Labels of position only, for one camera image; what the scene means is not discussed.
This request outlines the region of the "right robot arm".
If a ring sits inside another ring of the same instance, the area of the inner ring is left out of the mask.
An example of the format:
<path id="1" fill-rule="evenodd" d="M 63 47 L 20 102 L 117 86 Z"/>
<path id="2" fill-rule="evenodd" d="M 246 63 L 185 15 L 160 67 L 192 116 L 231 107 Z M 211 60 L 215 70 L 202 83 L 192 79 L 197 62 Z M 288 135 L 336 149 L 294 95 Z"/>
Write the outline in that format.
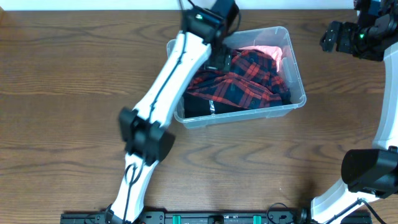
<path id="1" fill-rule="evenodd" d="M 358 21 L 333 21 L 320 40 L 325 52 L 383 62 L 384 98 L 370 149 L 349 150 L 341 177 L 311 201 L 307 223 L 353 223 L 361 206 L 397 194 L 397 1 L 355 0 Z"/>

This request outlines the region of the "red navy plaid shirt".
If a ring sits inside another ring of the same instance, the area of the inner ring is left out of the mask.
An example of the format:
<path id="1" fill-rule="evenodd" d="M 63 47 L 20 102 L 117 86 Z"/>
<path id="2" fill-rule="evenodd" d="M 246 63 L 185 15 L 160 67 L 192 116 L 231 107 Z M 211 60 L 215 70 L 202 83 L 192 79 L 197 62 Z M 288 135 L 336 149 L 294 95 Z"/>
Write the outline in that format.
<path id="1" fill-rule="evenodd" d="M 277 63 L 258 50 L 234 50 L 230 70 L 199 69 L 186 93 L 246 110 L 291 103 Z"/>

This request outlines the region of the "clear plastic storage bin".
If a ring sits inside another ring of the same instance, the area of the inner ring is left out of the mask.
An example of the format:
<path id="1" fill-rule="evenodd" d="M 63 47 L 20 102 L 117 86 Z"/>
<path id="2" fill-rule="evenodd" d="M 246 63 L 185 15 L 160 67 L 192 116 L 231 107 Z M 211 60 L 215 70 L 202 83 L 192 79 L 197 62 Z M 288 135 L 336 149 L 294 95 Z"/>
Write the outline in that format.
<path id="1" fill-rule="evenodd" d="M 211 114 L 208 116 L 185 117 L 184 99 L 181 98 L 174 111 L 174 118 L 187 129 L 201 128 L 212 124 L 230 123 L 248 119 L 274 118 L 284 116 L 294 109 L 301 108 L 307 101 L 299 68 L 294 54 L 288 30 L 285 27 L 268 27 L 263 29 L 235 32 L 223 41 L 229 48 L 266 45 L 280 47 L 282 61 L 280 76 L 291 92 L 290 103 L 256 110 L 237 111 L 231 113 Z"/>

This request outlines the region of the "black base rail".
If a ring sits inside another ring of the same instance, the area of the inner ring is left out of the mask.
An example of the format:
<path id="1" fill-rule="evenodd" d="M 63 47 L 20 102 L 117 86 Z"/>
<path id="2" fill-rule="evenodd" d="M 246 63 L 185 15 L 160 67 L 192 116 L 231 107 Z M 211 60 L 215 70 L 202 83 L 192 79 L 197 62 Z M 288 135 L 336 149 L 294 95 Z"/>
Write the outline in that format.
<path id="1" fill-rule="evenodd" d="M 112 223 L 106 212 L 64 213 L 60 223 L 105 224 Z M 168 213 L 161 211 L 144 212 L 135 221 L 137 224 L 268 224 L 303 223 L 302 218 L 288 211 L 269 213 Z"/>

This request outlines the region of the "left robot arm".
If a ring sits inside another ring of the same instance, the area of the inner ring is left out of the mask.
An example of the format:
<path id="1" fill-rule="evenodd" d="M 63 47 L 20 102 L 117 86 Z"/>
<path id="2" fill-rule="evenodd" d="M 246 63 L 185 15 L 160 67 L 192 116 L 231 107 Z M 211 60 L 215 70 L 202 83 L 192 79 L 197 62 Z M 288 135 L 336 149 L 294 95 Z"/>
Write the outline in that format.
<path id="1" fill-rule="evenodd" d="M 106 209 L 106 223 L 138 220 L 150 178 L 174 144 L 168 126 L 180 98 L 206 61 L 225 58 L 223 41 L 234 33 L 233 21 L 241 18 L 234 0 L 217 0 L 209 9 L 193 5 L 181 13 L 180 31 L 159 75 L 142 100 L 132 109 L 120 111 L 126 165 L 118 196 Z"/>

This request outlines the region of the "coral pink printed t-shirt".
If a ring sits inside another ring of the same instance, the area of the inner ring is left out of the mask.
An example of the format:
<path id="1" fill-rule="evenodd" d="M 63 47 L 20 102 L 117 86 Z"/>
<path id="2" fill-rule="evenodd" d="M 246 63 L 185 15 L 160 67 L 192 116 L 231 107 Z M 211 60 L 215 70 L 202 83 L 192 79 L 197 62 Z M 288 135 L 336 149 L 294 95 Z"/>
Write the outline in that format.
<path id="1" fill-rule="evenodd" d="M 268 56 L 270 56 L 276 63 L 277 72 L 280 71 L 280 66 L 282 63 L 282 49 L 277 46 L 267 46 L 267 45 L 255 45 L 241 47 L 240 50 L 258 50 Z"/>

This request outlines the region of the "black shirt with tape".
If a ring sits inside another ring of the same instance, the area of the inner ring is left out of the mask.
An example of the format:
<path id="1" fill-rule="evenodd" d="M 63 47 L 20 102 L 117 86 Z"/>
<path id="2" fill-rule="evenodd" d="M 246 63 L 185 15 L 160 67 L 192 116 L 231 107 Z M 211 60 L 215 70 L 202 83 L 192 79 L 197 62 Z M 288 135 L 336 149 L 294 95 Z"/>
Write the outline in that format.
<path id="1" fill-rule="evenodd" d="M 183 108 L 185 118 L 196 118 L 215 114 L 232 113 L 244 111 L 244 108 L 219 103 L 216 101 L 205 100 L 190 94 L 183 95 Z"/>

